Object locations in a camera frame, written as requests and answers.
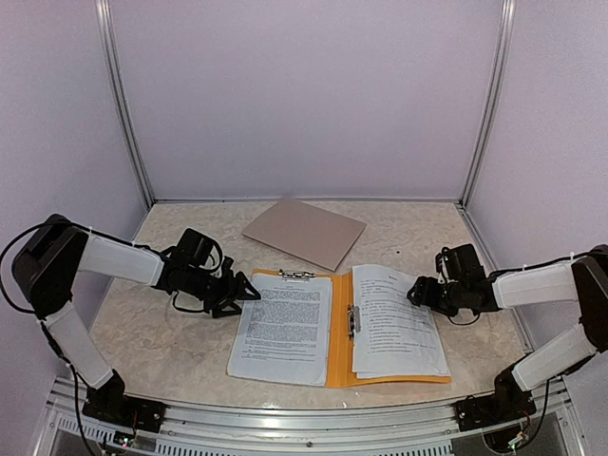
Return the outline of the orange folder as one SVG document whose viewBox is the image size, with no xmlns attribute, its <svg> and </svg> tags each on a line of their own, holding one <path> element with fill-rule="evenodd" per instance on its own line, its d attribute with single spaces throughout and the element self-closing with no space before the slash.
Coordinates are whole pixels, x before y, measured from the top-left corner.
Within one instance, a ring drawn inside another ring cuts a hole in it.
<svg viewBox="0 0 608 456">
<path fill-rule="evenodd" d="M 345 275 L 327 276 L 332 280 L 332 311 L 329 340 L 327 388 L 340 389 L 380 383 L 414 381 L 358 380 L 352 371 L 353 341 L 348 335 L 347 310 L 353 305 L 352 270 Z"/>
</svg>

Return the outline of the pink-brown file folder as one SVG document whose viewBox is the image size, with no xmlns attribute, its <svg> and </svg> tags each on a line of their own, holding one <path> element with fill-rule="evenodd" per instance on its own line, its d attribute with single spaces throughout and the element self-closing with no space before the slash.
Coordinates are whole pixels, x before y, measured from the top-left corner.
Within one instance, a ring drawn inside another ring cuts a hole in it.
<svg viewBox="0 0 608 456">
<path fill-rule="evenodd" d="M 250 240 L 335 272 L 367 224 L 295 199 L 282 199 L 249 223 Z"/>
</svg>

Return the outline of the white printed sheet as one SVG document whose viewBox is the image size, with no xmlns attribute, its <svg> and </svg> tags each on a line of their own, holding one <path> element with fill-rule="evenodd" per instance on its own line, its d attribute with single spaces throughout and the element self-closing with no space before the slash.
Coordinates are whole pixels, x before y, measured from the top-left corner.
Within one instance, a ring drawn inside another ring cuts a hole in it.
<svg viewBox="0 0 608 456">
<path fill-rule="evenodd" d="M 358 380 L 451 381 L 433 315 L 408 299 L 415 280 L 380 265 L 352 268 L 352 371 Z"/>
</svg>

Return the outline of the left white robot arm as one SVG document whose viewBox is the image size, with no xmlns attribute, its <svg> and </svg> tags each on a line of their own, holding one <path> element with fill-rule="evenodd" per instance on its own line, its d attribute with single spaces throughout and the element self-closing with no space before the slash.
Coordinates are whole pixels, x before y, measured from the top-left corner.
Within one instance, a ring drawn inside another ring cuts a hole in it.
<svg viewBox="0 0 608 456">
<path fill-rule="evenodd" d="M 11 274 L 57 355 L 87 386 L 87 402 L 109 420 L 126 421 L 133 412 L 124 380 L 110 368 L 75 310 L 73 284 L 86 272 L 149 286 L 171 297 L 189 295 L 201 314 L 239 315 L 241 301 L 259 292 L 219 243 L 191 228 L 162 251 L 101 233 L 53 214 L 20 234 L 25 243 L 11 263 Z"/>
</svg>

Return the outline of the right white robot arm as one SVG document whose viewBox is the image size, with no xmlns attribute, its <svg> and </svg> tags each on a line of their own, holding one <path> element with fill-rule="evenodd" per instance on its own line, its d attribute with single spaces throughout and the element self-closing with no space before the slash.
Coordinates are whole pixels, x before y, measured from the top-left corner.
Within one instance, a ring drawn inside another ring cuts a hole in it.
<svg viewBox="0 0 608 456">
<path fill-rule="evenodd" d="M 435 258 L 436 277 L 419 276 L 408 300 L 446 317 L 549 304 L 574 304 L 579 320 L 501 372 L 487 398 L 486 414 L 508 420 L 531 390 L 556 375 L 575 371 L 607 350 L 607 247 L 519 268 L 485 271 L 475 247 L 445 247 Z"/>
</svg>

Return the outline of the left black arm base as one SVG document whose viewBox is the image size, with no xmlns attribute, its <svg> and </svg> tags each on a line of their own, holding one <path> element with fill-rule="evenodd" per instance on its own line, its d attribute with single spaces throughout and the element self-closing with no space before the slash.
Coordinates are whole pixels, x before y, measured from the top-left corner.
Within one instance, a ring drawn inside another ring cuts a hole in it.
<svg viewBox="0 0 608 456">
<path fill-rule="evenodd" d="M 159 433 L 166 409 L 163 402 L 126 394 L 124 380 L 113 370 L 101 386 L 87 388 L 83 413 L 112 425 Z"/>
</svg>

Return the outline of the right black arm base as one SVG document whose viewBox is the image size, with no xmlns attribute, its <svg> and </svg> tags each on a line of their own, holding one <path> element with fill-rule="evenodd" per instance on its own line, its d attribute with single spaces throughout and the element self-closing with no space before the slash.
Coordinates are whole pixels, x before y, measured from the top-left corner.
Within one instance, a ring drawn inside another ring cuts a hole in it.
<svg viewBox="0 0 608 456">
<path fill-rule="evenodd" d="M 493 392 L 469 395 L 453 404 L 460 431 L 496 426 L 537 411 L 532 393 L 529 389 L 520 388 L 513 369 L 514 366 L 509 366 L 496 376 Z"/>
</svg>

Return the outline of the white printed sheet dense text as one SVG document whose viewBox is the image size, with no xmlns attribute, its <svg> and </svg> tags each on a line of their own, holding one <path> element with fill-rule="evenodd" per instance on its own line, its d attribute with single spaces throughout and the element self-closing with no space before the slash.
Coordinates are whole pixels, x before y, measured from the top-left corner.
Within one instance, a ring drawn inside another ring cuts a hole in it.
<svg viewBox="0 0 608 456">
<path fill-rule="evenodd" d="M 323 387 L 327 380 L 333 282 L 255 273 L 261 299 L 243 305 L 227 374 Z"/>
</svg>

